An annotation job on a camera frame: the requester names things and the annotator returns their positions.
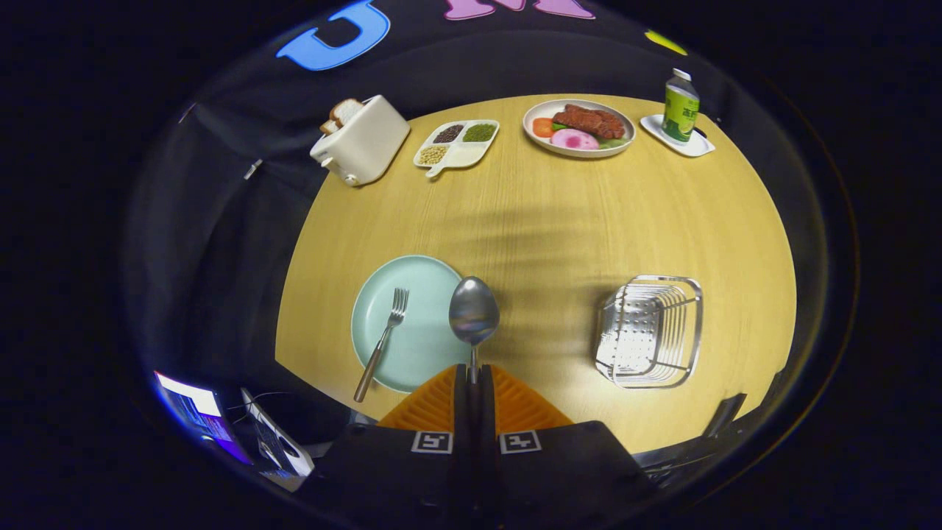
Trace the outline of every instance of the blue letter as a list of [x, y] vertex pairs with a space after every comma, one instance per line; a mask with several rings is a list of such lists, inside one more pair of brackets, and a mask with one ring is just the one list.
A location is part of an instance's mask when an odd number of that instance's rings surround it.
[[345, 18], [360, 28], [356, 39], [331, 48], [314, 36], [317, 28], [309, 29], [286, 44], [275, 57], [287, 56], [308, 70], [328, 70], [334, 66], [358, 58], [382, 41], [389, 33], [389, 18], [382, 11], [370, 6], [372, 0], [361, 0], [340, 9], [328, 21]]

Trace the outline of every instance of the toast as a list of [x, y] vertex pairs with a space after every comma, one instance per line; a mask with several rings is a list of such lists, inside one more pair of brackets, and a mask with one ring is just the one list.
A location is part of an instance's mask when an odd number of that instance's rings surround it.
[[320, 126], [320, 132], [325, 135], [330, 135], [340, 130], [340, 125], [337, 124], [334, 120], [328, 120]]
[[347, 98], [331, 109], [331, 120], [337, 122], [341, 127], [348, 124], [349, 121], [359, 112], [364, 105], [353, 98]]

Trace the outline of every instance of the meat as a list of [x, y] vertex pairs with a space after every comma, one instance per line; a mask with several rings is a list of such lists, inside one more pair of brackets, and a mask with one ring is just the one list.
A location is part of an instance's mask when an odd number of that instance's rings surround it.
[[622, 122], [605, 110], [589, 110], [570, 104], [563, 112], [557, 112], [553, 121], [609, 140], [625, 135]]

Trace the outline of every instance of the wire dish rack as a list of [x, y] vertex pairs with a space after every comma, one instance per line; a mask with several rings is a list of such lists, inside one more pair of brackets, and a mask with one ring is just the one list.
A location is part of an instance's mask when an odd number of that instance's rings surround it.
[[703, 290], [692, 278], [641, 274], [599, 310], [595, 368], [623, 389], [670, 389], [693, 374]]

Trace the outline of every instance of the pink letter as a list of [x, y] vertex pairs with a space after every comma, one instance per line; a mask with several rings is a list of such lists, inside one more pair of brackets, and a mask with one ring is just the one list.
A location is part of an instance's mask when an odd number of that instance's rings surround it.
[[540, 0], [534, 7], [544, 13], [576, 17], [578, 19], [595, 18], [595, 15], [582, 8], [576, 0]]
[[[464, 20], [482, 17], [496, 11], [494, 6], [485, 6], [478, 0], [447, 0], [451, 9], [445, 13], [445, 18], [449, 20]], [[505, 8], [514, 11], [523, 10], [527, 5], [527, 0], [494, 0]]]

